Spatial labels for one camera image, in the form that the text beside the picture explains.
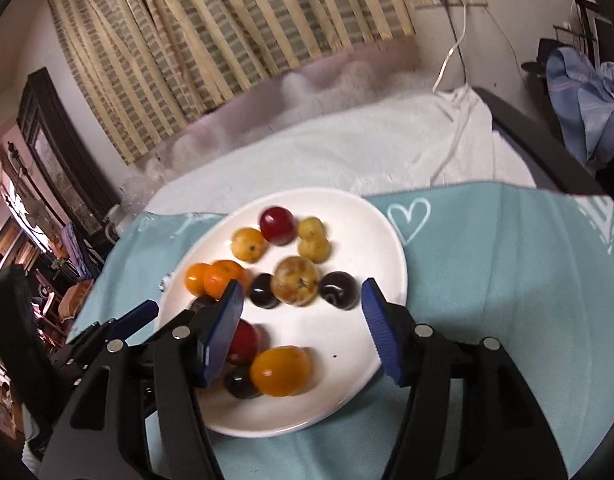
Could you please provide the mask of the small orange tangerine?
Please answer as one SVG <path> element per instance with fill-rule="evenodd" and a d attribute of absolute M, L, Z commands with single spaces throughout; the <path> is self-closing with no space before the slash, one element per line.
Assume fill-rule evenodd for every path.
<path fill-rule="evenodd" d="M 203 287 L 206 295 L 220 299 L 231 281 L 241 284 L 245 292 L 249 291 L 252 275 L 240 263 L 232 260 L 216 260 L 209 264 L 203 273 Z"/>

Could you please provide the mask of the white towel under cloth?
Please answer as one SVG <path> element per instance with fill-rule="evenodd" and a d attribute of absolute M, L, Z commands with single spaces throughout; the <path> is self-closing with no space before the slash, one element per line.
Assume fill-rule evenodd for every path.
<path fill-rule="evenodd" d="M 367 196 L 480 181 L 536 184 L 528 163 L 493 129 L 489 107 L 463 86 L 401 92 L 287 128 L 164 185 L 147 210 L 228 214 L 293 188 Z"/>

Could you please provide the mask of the orange fruit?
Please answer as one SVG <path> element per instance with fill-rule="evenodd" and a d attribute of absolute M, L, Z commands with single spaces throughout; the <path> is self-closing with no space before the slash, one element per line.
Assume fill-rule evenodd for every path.
<path fill-rule="evenodd" d="M 291 396 L 309 383 L 311 363 L 306 351 L 295 346 L 261 352 L 249 368 L 256 389 L 265 396 Z"/>

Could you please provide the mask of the white oval plate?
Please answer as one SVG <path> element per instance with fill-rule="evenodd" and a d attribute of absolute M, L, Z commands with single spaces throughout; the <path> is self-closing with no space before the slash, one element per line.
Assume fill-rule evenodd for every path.
<path fill-rule="evenodd" d="M 334 188 L 295 188 L 253 200 L 201 236 L 170 274 L 158 301 L 157 326 L 190 306 L 193 297 L 185 288 L 185 270 L 193 263 L 231 258 L 232 234 L 257 226 L 260 214 L 271 206 L 283 207 L 298 219 L 322 221 L 332 245 L 322 273 L 346 272 L 358 283 L 373 278 L 386 300 L 406 303 L 405 250 L 387 214 L 364 198 Z M 284 398 L 239 400 L 215 379 L 211 387 L 199 390 L 197 400 L 206 427 L 219 434 L 265 438 L 309 427 L 343 408 L 381 366 L 360 307 L 343 311 L 316 298 L 306 307 L 262 309 L 246 301 L 242 318 L 259 330 L 264 347 L 302 348 L 313 370 L 304 390 Z"/>

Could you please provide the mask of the blue clothes pile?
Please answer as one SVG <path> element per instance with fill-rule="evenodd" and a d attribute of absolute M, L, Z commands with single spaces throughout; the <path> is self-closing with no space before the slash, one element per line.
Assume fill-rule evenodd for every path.
<path fill-rule="evenodd" d="M 569 154 L 581 165 L 614 159 L 614 62 L 594 67 L 571 47 L 546 61 L 546 85 Z"/>

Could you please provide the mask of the small red plum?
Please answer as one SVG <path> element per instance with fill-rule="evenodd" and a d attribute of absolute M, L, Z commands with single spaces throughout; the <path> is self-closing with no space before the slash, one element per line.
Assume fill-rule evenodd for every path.
<path fill-rule="evenodd" d="M 272 206 L 265 209 L 259 217 L 258 224 L 264 239 L 272 245 L 284 246 L 295 240 L 296 219 L 286 208 Z"/>

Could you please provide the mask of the brown russet round fruit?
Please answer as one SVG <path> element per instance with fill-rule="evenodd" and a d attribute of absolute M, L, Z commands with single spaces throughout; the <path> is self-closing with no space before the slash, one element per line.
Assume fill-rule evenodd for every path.
<path fill-rule="evenodd" d="M 309 259 L 293 256 L 281 260 L 272 274 L 273 296 L 283 304 L 305 307 L 318 295 L 320 271 Z"/>

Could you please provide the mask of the striped checked curtain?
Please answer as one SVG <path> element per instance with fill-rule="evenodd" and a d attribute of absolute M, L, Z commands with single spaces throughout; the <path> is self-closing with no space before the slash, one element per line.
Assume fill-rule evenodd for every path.
<path fill-rule="evenodd" d="M 263 81 L 410 37 L 405 0 L 47 0 L 78 88 L 132 164 Z"/>

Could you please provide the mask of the dark wrinkled passion fruit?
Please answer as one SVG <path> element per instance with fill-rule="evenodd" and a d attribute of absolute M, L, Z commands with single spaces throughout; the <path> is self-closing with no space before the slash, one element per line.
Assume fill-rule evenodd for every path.
<path fill-rule="evenodd" d="M 212 296 L 203 295 L 200 297 L 196 297 L 190 304 L 189 310 L 193 312 L 200 311 L 204 308 L 214 306 L 217 304 L 217 300 Z"/>

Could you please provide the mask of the teal printed table cloth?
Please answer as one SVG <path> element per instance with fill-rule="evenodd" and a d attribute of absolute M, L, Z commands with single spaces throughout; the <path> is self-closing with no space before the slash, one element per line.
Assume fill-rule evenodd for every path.
<path fill-rule="evenodd" d="M 501 183 L 474 183 L 369 202 L 403 236 L 408 309 L 450 339 L 498 338 L 539 401 L 569 474 L 614 422 L 614 203 Z M 119 318 L 216 224 L 197 214 L 140 214 L 113 249 L 72 328 Z M 213 436 L 227 479 L 380 479 L 407 403 L 387 377 L 337 414 L 269 439 Z"/>

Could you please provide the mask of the yellow spotted small fruit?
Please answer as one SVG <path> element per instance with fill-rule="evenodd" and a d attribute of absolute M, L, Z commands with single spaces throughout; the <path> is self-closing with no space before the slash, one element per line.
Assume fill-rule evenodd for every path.
<path fill-rule="evenodd" d="M 257 229 L 242 228 L 233 233 L 230 249 L 237 260 L 255 263 L 266 252 L 267 240 Z"/>

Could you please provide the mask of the large red plum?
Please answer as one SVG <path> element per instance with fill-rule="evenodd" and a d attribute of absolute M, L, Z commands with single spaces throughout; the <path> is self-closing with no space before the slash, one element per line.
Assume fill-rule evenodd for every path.
<path fill-rule="evenodd" d="M 257 329 L 249 322 L 240 320 L 234 332 L 227 362 L 232 365 L 249 366 L 259 352 L 259 335 Z"/>

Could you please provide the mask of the yellow-green small fruit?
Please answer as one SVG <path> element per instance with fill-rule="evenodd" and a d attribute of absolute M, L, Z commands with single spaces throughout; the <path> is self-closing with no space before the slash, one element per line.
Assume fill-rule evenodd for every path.
<path fill-rule="evenodd" d="M 301 240 L 313 240 L 314 238 L 326 237 L 327 233 L 320 219 L 308 217 L 298 222 L 297 235 Z"/>

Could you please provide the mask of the small orange kumquat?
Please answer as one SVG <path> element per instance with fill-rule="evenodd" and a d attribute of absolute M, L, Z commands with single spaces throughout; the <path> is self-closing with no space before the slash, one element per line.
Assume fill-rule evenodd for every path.
<path fill-rule="evenodd" d="M 201 297 L 204 292 L 204 274 L 208 268 L 207 263 L 193 263 L 185 270 L 185 288 L 194 297 Z"/>

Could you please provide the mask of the dark purple plum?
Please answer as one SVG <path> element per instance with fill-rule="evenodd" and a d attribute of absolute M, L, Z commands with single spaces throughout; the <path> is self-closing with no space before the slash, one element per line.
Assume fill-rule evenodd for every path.
<path fill-rule="evenodd" d="M 262 309 L 273 309 L 279 304 L 278 298 L 271 290 L 272 275 L 260 273 L 249 286 L 249 300 Z"/>

